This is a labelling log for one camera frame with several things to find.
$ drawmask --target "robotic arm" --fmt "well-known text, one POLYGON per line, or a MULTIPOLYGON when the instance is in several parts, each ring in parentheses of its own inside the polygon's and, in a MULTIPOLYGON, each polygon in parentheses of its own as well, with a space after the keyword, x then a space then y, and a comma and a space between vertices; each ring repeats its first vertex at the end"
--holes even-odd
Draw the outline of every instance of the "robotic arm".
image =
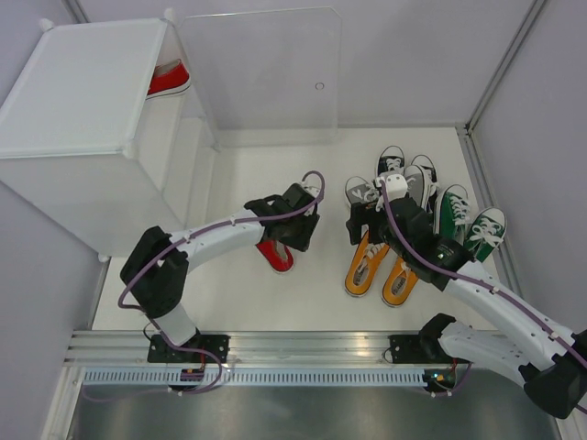
POLYGON ((495 280, 462 245, 435 235, 426 212, 404 197, 402 176, 386 176, 378 184, 379 202, 351 206, 351 244, 359 244, 362 226, 369 226, 370 242, 389 245, 420 280, 459 298, 506 336, 485 335, 439 314, 420 331, 428 356, 444 353, 491 369, 522 386, 545 412, 568 417, 587 391, 587 331, 576 335, 547 318, 495 280))
POLYGON ((131 293, 140 308, 176 346, 182 346, 198 333, 181 304, 187 274, 230 250, 268 240, 305 252, 320 216, 316 203, 313 209, 304 208, 316 200, 318 193, 314 187, 294 183, 283 195, 245 203, 224 222, 173 234, 152 227, 135 246, 120 277, 127 286, 134 281, 131 293), (173 243, 181 244, 173 248, 173 243), (158 264, 140 274, 169 247, 173 249, 165 252, 158 264))

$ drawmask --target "transparent lid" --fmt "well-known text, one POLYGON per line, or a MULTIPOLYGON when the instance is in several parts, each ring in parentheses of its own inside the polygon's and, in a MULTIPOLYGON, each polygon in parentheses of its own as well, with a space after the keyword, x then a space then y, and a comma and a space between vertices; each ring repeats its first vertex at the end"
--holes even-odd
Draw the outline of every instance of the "transparent lid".
POLYGON ((186 18, 179 33, 221 145, 333 138, 340 32, 329 7, 186 18))

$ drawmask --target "sneaker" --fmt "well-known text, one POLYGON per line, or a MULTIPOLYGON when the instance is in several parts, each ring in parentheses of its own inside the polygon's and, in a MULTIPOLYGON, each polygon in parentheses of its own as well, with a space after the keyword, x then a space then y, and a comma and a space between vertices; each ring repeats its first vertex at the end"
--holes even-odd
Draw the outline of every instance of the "sneaker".
POLYGON ((407 193, 412 197, 418 206, 426 208, 432 191, 432 182, 428 173, 419 165, 410 165, 404 171, 407 182, 407 193))
POLYGON ((150 80, 147 99, 169 94, 182 94, 192 83, 190 74, 181 60, 173 60, 155 67, 150 80))
POLYGON ((275 240, 259 243, 257 249, 277 273, 285 273, 294 266, 294 256, 283 243, 275 240))
POLYGON ((363 235, 345 279, 345 288, 350 296, 359 298, 367 293, 388 251, 389 246, 383 243, 369 243, 369 231, 363 235))
POLYGON ((382 300, 390 307, 399 307, 412 292, 418 277, 407 267, 404 260, 397 258, 382 291, 382 300))
POLYGON ((450 185, 437 198, 434 213, 434 232, 463 243, 467 224, 471 222, 469 195, 460 185, 450 185))
POLYGON ((420 167, 422 167, 428 175, 428 178, 432 182, 432 186, 430 189, 430 198, 428 199, 428 203, 426 204, 426 211, 429 214, 433 214, 438 196, 437 169, 432 163, 432 160, 430 160, 430 158, 424 154, 418 154, 414 158, 414 160, 412 160, 412 165, 419 165, 420 167))
POLYGON ((379 191, 368 181, 359 176, 353 176, 345 184, 347 205, 368 204, 379 198, 379 191))
POLYGON ((391 145, 386 148, 381 156, 377 159, 375 165, 375 176, 381 176, 384 173, 404 174, 405 158, 401 148, 391 145))
POLYGON ((484 262, 504 241, 505 228, 504 211, 498 208, 487 208, 481 211, 473 221, 463 246, 477 260, 484 262))

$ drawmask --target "white wall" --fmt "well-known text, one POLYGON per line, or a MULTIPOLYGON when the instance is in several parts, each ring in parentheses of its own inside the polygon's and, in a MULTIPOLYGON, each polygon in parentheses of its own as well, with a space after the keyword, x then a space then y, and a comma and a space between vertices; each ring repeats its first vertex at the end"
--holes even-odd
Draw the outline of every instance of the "white wall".
MULTIPOLYGON (((169 6, 176 9, 179 17, 332 6, 342 16, 339 122, 367 125, 467 121, 532 3, 531 0, 80 2, 91 21, 161 17, 169 6)), ((222 84, 214 84, 211 89, 222 90, 222 84)), ((211 95, 210 99, 214 106, 215 97, 211 95)), ((283 101, 294 99, 292 95, 283 101)))
POLYGON ((587 2, 549 2, 476 134, 525 294, 587 327, 587 2))
MULTIPOLYGON (((0 103, 39 41, 41 17, 71 22, 59 0, 0 3, 0 103)), ((90 248, 0 183, 0 437, 39 438, 99 269, 90 248)))

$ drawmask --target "white plastic box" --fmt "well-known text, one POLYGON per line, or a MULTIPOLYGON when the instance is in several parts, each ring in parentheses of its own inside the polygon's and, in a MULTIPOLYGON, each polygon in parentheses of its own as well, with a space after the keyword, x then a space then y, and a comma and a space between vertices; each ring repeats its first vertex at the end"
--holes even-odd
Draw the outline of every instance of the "white plastic box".
POLYGON ((0 109, 0 180, 107 256, 151 226, 199 223, 194 171, 209 180, 214 159, 200 100, 194 87, 145 99, 155 66, 177 58, 189 66, 159 19, 47 31, 0 109))

